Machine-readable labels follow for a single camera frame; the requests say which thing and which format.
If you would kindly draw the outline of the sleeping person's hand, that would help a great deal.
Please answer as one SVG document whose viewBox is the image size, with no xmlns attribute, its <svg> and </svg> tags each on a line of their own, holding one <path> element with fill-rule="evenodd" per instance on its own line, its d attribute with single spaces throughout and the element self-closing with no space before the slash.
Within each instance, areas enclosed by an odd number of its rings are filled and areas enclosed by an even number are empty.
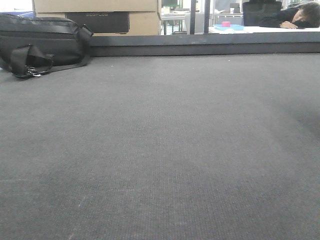
<svg viewBox="0 0 320 240">
<path fill-rule="evenodd" d="M 282 29 L 297 29 L 298 26 L 289 21 L 284 21 L 279 25 Z"/>
</svg>

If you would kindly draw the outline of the black fabric shoulder bag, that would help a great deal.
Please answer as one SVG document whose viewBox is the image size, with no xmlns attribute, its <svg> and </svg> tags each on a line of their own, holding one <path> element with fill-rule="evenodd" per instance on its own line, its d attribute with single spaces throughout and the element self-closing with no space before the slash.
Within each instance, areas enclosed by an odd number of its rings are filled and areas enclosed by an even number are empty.
<svg viewBox="0 0 320 240">
<path fill-rule="evenodd" d="M 0 67 L 20 79 L 82 67 L 93 32 L 61 17 L 0 15 Z"/>
</svg>

